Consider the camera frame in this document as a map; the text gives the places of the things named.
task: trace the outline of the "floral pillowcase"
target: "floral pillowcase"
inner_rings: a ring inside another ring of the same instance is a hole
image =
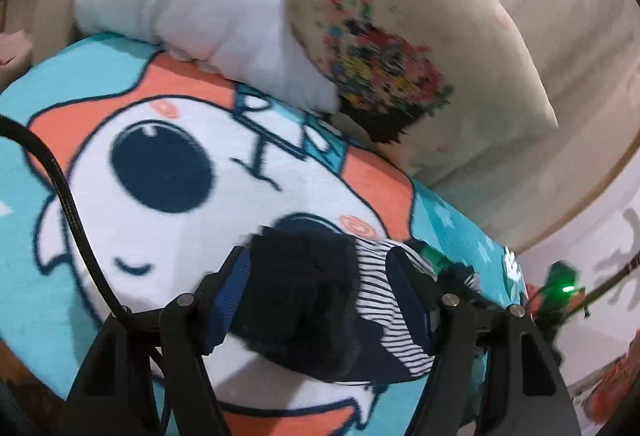
[[[380,151],[433,182],[487,147],[557,127],[498,0],[292,0],[294,30]]]

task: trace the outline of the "metal screw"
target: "metal screw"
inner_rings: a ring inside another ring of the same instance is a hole
[[[191,293],[183,293],[182,295],[178,295],[176,302],[178,306],[190,306],[193,304],[195,297]]]
[[[442,303],[445,306],[456,307],[460,304],[460,298],[457,295],[453,295],[452,293],[446,293],[442,296]]]
[[[509,306],[509,312],[511,315],[518,318],[524,317],[524,315],[527,314],[527,311],[519,304],[512,304]]]

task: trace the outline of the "wall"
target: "wall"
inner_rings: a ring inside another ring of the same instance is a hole
[[[540,285],[559,259],[580,272],[587,290],[615,274],[640,251],[640,153],[607,191],[567,226],[518,257],[528,282]],[[640,328],[640,269],[591,307],[591,317],[574,317],[559,334],[562,375],[580,380],[624,353]]]

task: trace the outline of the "pillow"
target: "pillow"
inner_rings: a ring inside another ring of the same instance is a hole
[[[498,0],[292,0],[291,12],[341,112],[427,182],[558,125]]]
[[[290,32],[286,0],[76,0],[79,28],[162,44],[174,57],[304,110],[335,111],[335,85]]]

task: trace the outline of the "black cable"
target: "black cable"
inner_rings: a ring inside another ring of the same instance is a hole
[[[107,306],[117,318],[118,322],[129,332],[137,331],[137,326],[134,322],[134,318],[130,310],[126,309],[118,300],[114,294],[111,286],[105,278],[97,259],[95,258],[94,251],[89,244],[80,216],[78,215],[78,209],[74,201],[71,189],[66,181],[65,174],[62,172],[58,161],[56,160],[49,147],[33,134],[27,127],[19,124],[15,120],[10,119],[7,116],[0,114],[0,136],[13,140],[29,153],[33,154],[36,159],[42,164],[49,180],[53,185],[60,204],[62,205],[62,211],[65,214],[66,221],[69,224],[69,230],[76,242],[76,246],[80,252],[80,256],[84,261],[84,264],[89,271],[89,275],[94,280],[95,286],[100,292],[100,295],[107,303]],[[162,355],[157,348],[149,348],[149,355],[162,371]],[[164,392],[164,402],[162,406],[161,416],[161,436],[166,433],[167,426],[169,425],[169,418],[171,418],[171,405],[169,403],[169,395],[166,390]]]
[[[160,417],[160,436],[166,434],[169,427],[169,418],[171,418],[171,404],[169,403],[169,391],[164,388],[164,401],[162,402],[162,416]]]

